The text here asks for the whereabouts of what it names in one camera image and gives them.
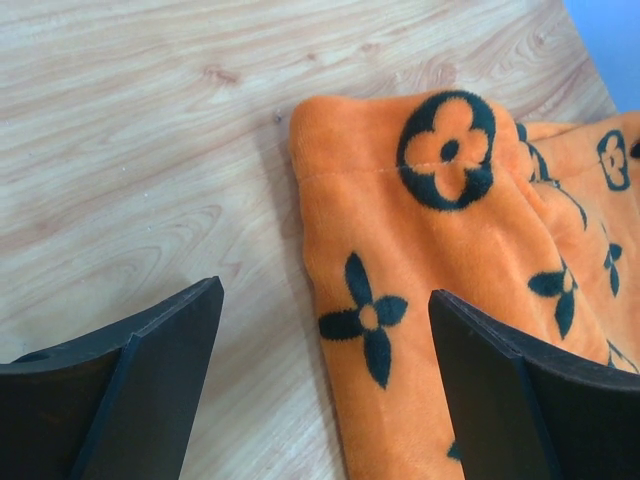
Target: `black circle outline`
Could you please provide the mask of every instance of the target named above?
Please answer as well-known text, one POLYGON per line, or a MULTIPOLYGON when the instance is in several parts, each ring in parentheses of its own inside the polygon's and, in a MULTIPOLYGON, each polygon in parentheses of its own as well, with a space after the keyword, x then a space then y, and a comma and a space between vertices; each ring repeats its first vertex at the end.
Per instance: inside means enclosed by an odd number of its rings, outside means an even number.
POLYGON ((398 150, 396 165, 400 177, 407 190, 421 204, 436 210, 462 210, 471 203, 484 197, 493 185, 493 173, 491 171, 491 154, 496 133, 496 123, 493 111, 484 100, 473 93, 464 90, 453 90, 438 93, 422 103, 409 117, 404 126, 398 150), (479 168, 465 168, 465 186, 456 200, 443 197, 435 182, 435 173, 417 173, 406 161, 406 151, 409 142, 416 135, 423 132, 434 132, 434 120, 438 108, 445 102, 462 98, 471 107, 473 121, 470 130, 482 130, 487 135, 487 152, 480 162, 479 168))
POLYGON ((629 188, 629 186, 631 186, 631 178, 629 177, 629 163, 627 161, 627 151, 625 148, 624 136, 622 135, 622 132, 620 130, 610 130, 609 132, 607 132, 607 134, 604 137, 602 137, 602 139, 598 142, 597 150, 598 150, 598 157, 600 157, 600 166, 602 167, 602 171, 604 172, 604 177, 607 180, 607 185, 609 185, 609 189, 615 192, 622 192, 627 188, 629 188), (613 181, 613 179, 609 175, 609 172, 607 172, 607 167, 605 167, 604 159, 602 158, 602 155, 607 151, 607 143, 609 142, 609 139, 611 137, 616 138, 617 140, 616 148, 622 151, 623 164, 622 164, 622 168, 618 169, 622 174, 622 178, 623 178, 622 185, 617 184, 613 181))

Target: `flower petal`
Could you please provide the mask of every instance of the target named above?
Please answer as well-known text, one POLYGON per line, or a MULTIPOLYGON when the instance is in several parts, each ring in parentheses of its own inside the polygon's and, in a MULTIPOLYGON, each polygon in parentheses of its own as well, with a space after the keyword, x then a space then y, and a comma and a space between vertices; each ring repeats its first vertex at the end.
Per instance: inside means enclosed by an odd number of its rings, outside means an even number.
POLYGON ((436 132, 447 136, 458 136, 469 129, 473 123, 473 110, 469 102, 462 97, 452 96, 436 111, 433 127, 436 132))
POLYGON ((625 172, 621 169, 614 168, 609 170, 607 175, 609 176, 611 183, 616 187, 622 188, 627 184, 627 177, 625 176, 625 172))
POLYGON ((393 295, 385 295, 380 297, 373 304, 378 314, 378 322, 385 327, 396 325, 402 320, 407 311, 407 301, 403 298, 393 295))
POLYGON ((382 328, 364 333, 364 356, 373 379, 387 388, 391 371, 391 342, 382 328))
POLYGON ((575 300, 573 298, 573 292, 563 293, 556 305, 556 322, 558 323, 558 329, 560 330, 560 336, 564 338, 571 324, 573 323, 573 314, 575 310, 575 300))
POLYGON ((609 251, 611 252, 611 258, 613 258, 614 261, 620 259, 620 255, 622 255, 622 247, 620 245, 617 243, 610 243, 609 251))
POLYGON ((327 340, 350 340, 362 335, 357 310, 328 313, 318 320, 320 335, 327 340))
POLYGON ((454 460, 460 461, 460 450, 458 449, 458 444, 454 440, 451 446, 449 447, 449 451, 447 452, 447 457, 452 458, 454 460))
POLYGON ((540 272, 529 280, 529 288, 542 297, 555 297, 562 293, 564 272, 540 272))
POLYGON ((373 302, 367 272, 364 269, 364 265, 362 265, 362 260, 356 253, 349 255, 344 268, 344 275, 347 279, 349 292, 351 292, 351 296, 358 307, 363 307, 373 302))
POLYGON ((467 185, 464 167, 457 163, 442 165, 435 170, 435 188, 446 200, 455 202, 467 185))
POLYGON ((609 138, 606 143, 605 152, 610 155, 618 149, 620 139, 617 135, 611 135, 611 132, 609 132, 607 135, 609 135, 609 138))
POLYGON ((614 150, 609 155, 609 164, 611 168, 620 170, 622 167, 624 167, 625 163, 625 154, 622 150, 614 150))
POLYGON ((484 130, 475 128, 460 136, 457 162, 481 164, 489 149, 489 137, 484 130))
POLYGON ((616 297, 618 295, 618 290, 620 289, 620 277, 618 276, 618 269, 615 265, 611 266, 609 280, 611 281, 611 291, 613 292, 613 296, 616 297))
POLYGON ((407 145, 405 161, 417 173, 430 173, 442 163, 443 145, 450 138, 438 132, 420 132, 407 145))

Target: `black plastic piece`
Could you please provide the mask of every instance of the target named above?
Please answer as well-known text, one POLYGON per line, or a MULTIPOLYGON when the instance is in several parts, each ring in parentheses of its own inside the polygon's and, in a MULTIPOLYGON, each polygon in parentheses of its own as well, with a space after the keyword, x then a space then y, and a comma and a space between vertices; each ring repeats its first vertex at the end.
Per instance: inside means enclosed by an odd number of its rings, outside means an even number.
POLYGON ((640 375, 500 323, 455 295, 429 302, 467 480, 640 478, 640 375))
POLYGON ((0 365, 2 478, 178 479, 222 299, 217 278, 202 280, 0 365))

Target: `orange fabric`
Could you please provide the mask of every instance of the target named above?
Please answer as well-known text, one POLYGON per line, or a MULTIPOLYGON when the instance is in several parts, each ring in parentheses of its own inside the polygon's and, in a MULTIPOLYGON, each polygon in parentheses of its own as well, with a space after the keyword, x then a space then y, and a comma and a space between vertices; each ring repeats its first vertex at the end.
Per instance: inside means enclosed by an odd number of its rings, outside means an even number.
POLYGON ((290 150, 352 480, 462 479, 427 302, 640 365, 640 112, 519 125, 464 91, 310 99, 290 150))

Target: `black quatrefoil flower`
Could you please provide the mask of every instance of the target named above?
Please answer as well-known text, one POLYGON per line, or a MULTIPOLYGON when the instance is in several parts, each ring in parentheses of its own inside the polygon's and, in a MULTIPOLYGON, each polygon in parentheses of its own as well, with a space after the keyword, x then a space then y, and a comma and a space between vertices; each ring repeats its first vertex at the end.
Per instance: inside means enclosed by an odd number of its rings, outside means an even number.
POLYGON ((531 277, 529 288, 541 297, 559 297, 556 304, 555 318, 560 330, 560 336, 564 338, 571 324, 575 311, 575 299, 573 291, 578 288, 573 275, 562 261, 562 270, 557 272, 540 272, 531 277))
POLYGON ((364 357, 373 379, 387 387, 391 372, 391 342, 385 328, 402 320, 407 302, 394 295, 374 300, 362 260, 352 253, 345 264, 345 279, 356 308, 320 317, 320 335, 327 340, 364 338, 364 357))

